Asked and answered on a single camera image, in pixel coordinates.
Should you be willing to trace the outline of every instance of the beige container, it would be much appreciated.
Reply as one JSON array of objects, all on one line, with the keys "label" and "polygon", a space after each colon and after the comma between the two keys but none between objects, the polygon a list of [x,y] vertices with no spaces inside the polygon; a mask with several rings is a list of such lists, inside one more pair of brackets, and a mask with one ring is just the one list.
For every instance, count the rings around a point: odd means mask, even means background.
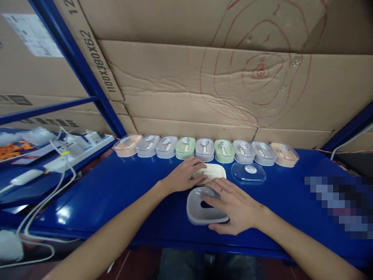
[{"label": "beige container", "polygon": [[298,153],[291,147],[281,143],[271,143],[272,150],[277,155],[276,163],[284,167],[294,167],[299,160]]},{"label": "beige container", "polygon": [[117,152],[117,155],[121,158],[127,158],[136,154],[136,145],[143,139],[140,134],[126,135],[122,139],[118,140],[113,146],[113,149]]}]

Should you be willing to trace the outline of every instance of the cardboard sheet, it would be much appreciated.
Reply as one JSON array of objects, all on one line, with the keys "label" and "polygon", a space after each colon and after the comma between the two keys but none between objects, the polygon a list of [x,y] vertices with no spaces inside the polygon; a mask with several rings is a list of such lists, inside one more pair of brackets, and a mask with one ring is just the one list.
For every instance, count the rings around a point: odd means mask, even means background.
[{"label": "cardboard sheet", "polygon": [[373,56],[100,45],[133,117],[333,131],[373,98]]},{"label": "cardboard sheet", "polygon": [[367,36],[373,32],[370,0],[79,2],[101,40],[295,53],[373,53],[373,38]]}]

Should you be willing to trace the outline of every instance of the blue metal shelf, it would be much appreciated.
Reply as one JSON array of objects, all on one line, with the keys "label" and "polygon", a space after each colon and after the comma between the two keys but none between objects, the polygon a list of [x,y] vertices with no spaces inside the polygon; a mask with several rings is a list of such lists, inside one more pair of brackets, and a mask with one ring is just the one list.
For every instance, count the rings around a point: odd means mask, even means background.
[{"label": "blue metal shelf", "polygon": [[114,134],[117,137],[123,137],[126,132],[122,123],[110,105],[105,93],[101,89],[100,84],[98,83],[82,52],[76,44],[54,2],[50,0],[29,0],[29,3],[38,14],[40,20],[45,25],[45,28],[49,31],[50,35],[58,45],[65,59],[75,72],[76,76],[90,97],[2,115],[0,116],[0,125],[21,121],[25,118],[34,117],[89,102],[94,102]]}]

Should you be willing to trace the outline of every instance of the plastic container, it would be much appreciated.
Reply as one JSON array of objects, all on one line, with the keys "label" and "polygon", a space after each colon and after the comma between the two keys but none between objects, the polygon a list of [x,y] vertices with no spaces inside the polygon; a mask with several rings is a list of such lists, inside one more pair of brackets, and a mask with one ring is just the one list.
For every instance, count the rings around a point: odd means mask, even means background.
[{"label": "plastic container", "polygon": [[193,174],[194,179],[200,177],[201,175],[208,176],[207,179],[199,183],[198,186],[204,186],[215,178],[227,178],[227,174],[225,173],[225,169],[223,166],[213,163],[206,163],[205,165],[207,166],[207,168],[201,168]]},{"label": "plastic container", "polygon": [[215,141],[215,157],[220,163],[231,163],[234,160],[233,145],[229,140],[219,139]]},{"label": "plastic container", "polygon": [[271,148],[277,155],[276,163],[283,167],[294,167],[299,160],[298,153],[289,145],[271,143]]},{"label": "plastic container", "polygon": [[142,138],[143,137],[140,134],[126,135],[115,143],[113,149],[116,151],[117,156],[121,158],[133,156],[137,153],[136,145]]},{"label": "plastic container", "polygon": [[195,157],[204,160],[205,162],[214,159],[214,141],[208,138],[199,138],[195,143]]},{"label": "plastic container", "polygon": [[41,126],[30,130],[28,133],[22,133],[23,140],[30,142],[34,146],[44,146],[49,144],[49,140],[55,140],[57,136]]},{"label": "plastic container", "polygon": [[263,168],[256,163],[234,163],[231,168],[233,178],[240,184],[259,185],[267,178]]},{"label": "plastic container", "polygon": [[183,137],[179,139],[176,145],[176,157],[178,159],[187,159],[194,155],[195,139],[193,137]]},{"label": "plastic container", "polygon": [[157,157],[159,158],[172,158],[176,154],[176,145],[178,138],[176,136],[166,136],[159,141],[155,148]]},{"label": "plastic container", "polygon": [[255,152],[249,142],[243,140],[233,141],[234,159],[242,164],[249,164],[254,161]]},{"label": "plastic container", "polygon": [[227,214],[217,208],[203,208],[201,202],[202,196],[207,195],[220,199],[220,195],[209,187],[197,187],[193,189],[186,200],[186,213],[188,220],[196,226],[206,226],[226,222],[229,220]]},{"label": "plastic container", "polygon": [[137,155],[141,158],[149,158],[154,156],[157,152],[155,151],[156,146],[160,140],[159,135],[146,135],[136,145]]},{"label": "plastic container", "polygon": [[255,152],[255,161],[260,165],[272,166],[275,164],[277,155],[271,147],[264,142],[252,142],[251,146]]}]

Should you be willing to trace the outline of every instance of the plastic lid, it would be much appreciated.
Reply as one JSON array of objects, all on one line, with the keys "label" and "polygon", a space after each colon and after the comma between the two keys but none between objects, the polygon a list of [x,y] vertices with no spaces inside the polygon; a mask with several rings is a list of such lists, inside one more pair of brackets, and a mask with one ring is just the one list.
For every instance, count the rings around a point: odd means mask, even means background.
[{"label": "plastic lid", "polygon": [[263,184],[267,178],[263,168],[256,163],[234,163],[231,171],[233,178],[240,184]]}]

